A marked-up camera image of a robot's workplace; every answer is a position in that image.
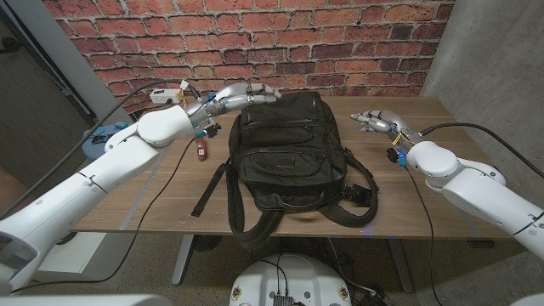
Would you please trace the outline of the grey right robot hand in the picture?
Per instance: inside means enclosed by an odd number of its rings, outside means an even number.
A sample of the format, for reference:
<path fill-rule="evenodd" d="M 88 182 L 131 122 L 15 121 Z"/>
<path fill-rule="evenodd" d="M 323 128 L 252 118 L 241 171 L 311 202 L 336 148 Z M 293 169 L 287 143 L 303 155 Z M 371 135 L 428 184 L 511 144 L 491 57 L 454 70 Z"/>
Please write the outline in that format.
<path fill-rule="evenodd" d="M 422 136 L 413 131 L 396 113 L 390 110 L 369 110 L 349 116 L 360 124 L 363 133 L 386 134 L 392 146 L 406 155 L 413 146 L 423 141 Z"/>

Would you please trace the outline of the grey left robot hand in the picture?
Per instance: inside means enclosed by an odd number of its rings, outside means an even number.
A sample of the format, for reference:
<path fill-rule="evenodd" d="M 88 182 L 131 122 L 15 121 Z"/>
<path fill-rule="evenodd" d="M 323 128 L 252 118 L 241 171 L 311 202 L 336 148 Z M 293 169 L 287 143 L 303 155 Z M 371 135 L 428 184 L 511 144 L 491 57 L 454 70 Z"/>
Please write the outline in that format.
<path fill-rule="evenodd" d="M 240 111 L 249 105 L 274 103 L 281 97 L 281 92 L 269 85 L 238 82 L 218 90 L 212 98 L 196 101 L 185 112 L 193 127 L 199 128 L 211 123 L 214 117 Z"/>

